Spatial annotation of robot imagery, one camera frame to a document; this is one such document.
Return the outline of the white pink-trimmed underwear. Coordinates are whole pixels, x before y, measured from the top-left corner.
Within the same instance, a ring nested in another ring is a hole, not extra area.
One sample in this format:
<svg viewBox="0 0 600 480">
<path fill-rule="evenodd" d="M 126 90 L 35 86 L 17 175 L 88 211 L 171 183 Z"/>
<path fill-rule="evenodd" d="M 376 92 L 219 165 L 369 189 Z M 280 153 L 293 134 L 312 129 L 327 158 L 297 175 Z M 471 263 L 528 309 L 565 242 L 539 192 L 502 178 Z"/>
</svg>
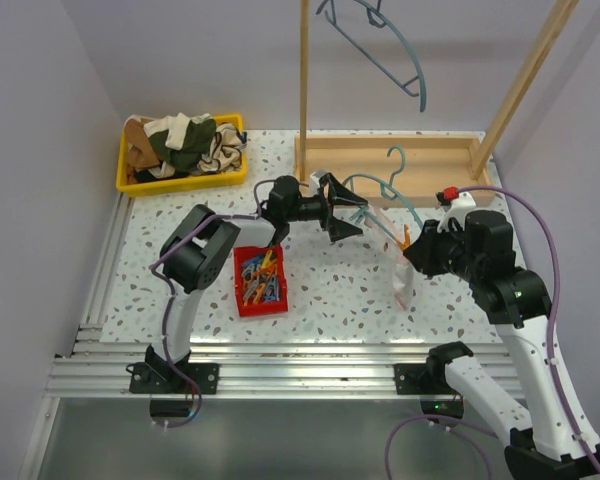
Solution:
<svg viewBox="0 0 600 480">
<path fill-rule="evenodd" d="M 414 297 L 415 270 L 403 256 L 401 239 L 389 218 L 375 205 L 365 213 L 364 225 L 372 232 L 374 241 L 379 244 L 384 259 L 389 262 L 391 286 L 396 303 L 407 310 Z"/>
</svg>

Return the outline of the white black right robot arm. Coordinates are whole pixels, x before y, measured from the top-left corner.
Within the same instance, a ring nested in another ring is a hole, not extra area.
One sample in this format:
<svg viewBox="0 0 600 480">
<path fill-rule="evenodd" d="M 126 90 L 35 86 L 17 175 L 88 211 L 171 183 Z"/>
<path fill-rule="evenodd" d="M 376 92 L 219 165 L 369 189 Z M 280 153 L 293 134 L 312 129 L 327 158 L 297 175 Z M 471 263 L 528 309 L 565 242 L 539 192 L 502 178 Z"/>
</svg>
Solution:
<svg viewBox="0 0 600 480">
<path fill-rule="evenodd" d="M 404 251 L 416 271 L 466 281 L 476 305 L 512 359 L 525 402 L 519 404 L 487 374 L 463 342 L 429 351 L 425 379 L 437 392 L 453 390 L 477 410 L 504 447 L 515 479 L 582 479 L 600 475 L 600 437 L 569 384 L 557 388 L 557 343 L 547 337 L 552 303 L 543 280 L 516 264 L 513 228 L 491 210 L 474 210 L 448 229 L 424 223 Z"/>
</svg>

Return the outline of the teal clothes hanger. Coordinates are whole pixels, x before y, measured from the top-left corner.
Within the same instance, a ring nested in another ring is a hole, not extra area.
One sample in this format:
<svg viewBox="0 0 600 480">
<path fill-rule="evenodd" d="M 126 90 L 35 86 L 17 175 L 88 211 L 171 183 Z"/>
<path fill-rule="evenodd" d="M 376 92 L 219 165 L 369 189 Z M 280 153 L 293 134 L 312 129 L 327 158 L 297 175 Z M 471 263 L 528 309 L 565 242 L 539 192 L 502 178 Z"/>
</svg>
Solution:
<svg viewBox="0 0 600 480">
<path fill-rule="evenodd" d="M 397 175 L 402 173 L 407 165 L 406 152 L 401 146 L 391 146 L 386 153 L 386 157 L 389 158 L 394 151 L 397 151 L 400 155 L 400 166 L 391 173 L 388 181 L 382 180 L 376 176 L 366 173 L 355 173 L 348 176 L 343 181 L 343 185 L 354 192 L 354 180 L 357 178 L 367 179 L 377 183 L 380 189 L 380 198 L 388 201 L 398 200 L 399 202 L 401 202 L 402 205 L 411 213 L 416 224 L 420 228 L 422 228 L 424 222 L 422 221 L 420 215 L 416 212 L 416 209 L 412 202 L 394 187 L 394 181 Z M 352 220 L 355 225 L 359 225 L 363 221 L 370 220 L 373 225 L 379 227 L 380 230 L 384 232 L 389 237 L 389 239 L 396 244 L 395 240 L 398 238 L 398 236 L 388 226 L 385 226 L 383 222 L 374 213 L 371 212 L 369 206 L 359 207 L 357 211 L 350 216 L 350 220 Z"/>
</svg>

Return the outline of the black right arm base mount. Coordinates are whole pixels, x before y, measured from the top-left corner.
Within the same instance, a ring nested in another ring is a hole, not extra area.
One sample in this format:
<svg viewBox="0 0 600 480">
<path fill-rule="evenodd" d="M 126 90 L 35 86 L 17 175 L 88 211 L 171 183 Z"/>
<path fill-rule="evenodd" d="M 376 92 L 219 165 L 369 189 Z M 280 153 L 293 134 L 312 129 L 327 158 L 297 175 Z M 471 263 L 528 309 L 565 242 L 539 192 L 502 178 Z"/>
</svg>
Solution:
<svg viewBox="0 0 600 480">
<path fill-rule="evenodd" d="M 461 357 L 473 357 L 473 351 L 461 341 L 438 345 L 429 350 L 423 363 L 393 365 L 398 395 L 455 394 L 446 381 L 445 368 Z"/>
</svg>

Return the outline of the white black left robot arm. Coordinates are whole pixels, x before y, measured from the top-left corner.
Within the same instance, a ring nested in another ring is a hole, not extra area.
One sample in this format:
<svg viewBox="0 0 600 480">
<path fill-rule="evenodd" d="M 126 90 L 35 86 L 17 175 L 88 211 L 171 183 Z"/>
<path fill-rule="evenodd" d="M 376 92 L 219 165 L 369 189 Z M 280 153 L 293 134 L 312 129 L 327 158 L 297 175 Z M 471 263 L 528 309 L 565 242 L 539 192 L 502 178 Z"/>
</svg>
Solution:
<svg viewBox="0 0 600 480">
<path fill-rule="evenodd" d="M 366 199 L 332 174 L 323 173 L 312 181 L 310 196 L 301 193 L 296 178 L 276 178 L 267 199 L 256 203 L 254 214 L 222 215 L 204 205 L 195 206 L 150 266 L 151 273 L 169 288 L 160 333 L 145 354 L 155 384 L 173 393 L 187 383 L 188 369 L 181 362 L 190 354 L 196 312 L 204 291 L 215 282 L 234 249 L 277 246 L 288 236 L 293 222 L 318 222 L 333 243 L 360 235 L 362 230 L 337 218 L 334 209 L 367 205 Z"/>
</svg>

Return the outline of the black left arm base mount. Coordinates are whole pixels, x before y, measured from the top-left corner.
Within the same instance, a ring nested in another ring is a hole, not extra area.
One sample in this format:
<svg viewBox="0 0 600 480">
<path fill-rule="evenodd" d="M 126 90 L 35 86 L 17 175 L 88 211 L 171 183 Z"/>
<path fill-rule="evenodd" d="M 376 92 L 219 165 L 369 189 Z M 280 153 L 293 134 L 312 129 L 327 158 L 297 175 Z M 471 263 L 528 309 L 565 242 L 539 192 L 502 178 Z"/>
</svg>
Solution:
<svg viewBox="0 0 600 480">
<path fill-rule="evenodd" d="M 177 371 L 149 348 L 143 361 L 128 364 L 125 368 L 131 376 L 129 392 L 162 395 L 181 393 L 214 395 L 217 392 L 220 378 L 219 364 L 192 363 L 186 355 L 175 363 L 175 368 Z"/>
</svg>

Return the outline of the grey-blue clothes hanger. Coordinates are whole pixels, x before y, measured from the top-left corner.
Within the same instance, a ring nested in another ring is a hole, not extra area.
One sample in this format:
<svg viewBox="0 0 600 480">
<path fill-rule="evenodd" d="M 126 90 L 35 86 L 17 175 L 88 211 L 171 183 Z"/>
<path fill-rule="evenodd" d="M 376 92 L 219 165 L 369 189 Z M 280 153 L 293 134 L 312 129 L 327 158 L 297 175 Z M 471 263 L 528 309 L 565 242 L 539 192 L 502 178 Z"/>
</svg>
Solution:
<svg viewBox="0 0 600 480">
<path fill-rule="evenodd" d="M 427 81 L 420 56 L 383 9 L 383 1 L 320 1 L 315 15 L 324 19 L 424 113 Z"/>
</svg>

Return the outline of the orange clothespin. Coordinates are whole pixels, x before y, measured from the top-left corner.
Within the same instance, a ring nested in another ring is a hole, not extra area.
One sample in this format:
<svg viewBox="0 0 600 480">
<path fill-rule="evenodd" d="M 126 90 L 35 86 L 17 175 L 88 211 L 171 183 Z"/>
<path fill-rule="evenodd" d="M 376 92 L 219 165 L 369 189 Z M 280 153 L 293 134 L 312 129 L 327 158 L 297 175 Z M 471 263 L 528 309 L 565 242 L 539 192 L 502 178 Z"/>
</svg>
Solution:
<svg viewBox="0 0 600 480">
<path fill-rule="evenodd" d="M 397 238 L 395 240 L 397 246 L 401 251 L 405 251 L 407 248 L 411 246 L 412 240 L 410 235 L 410 229 L 407 224 L 403 225 L 403 234 L 401 238 Z"/>
</svg>

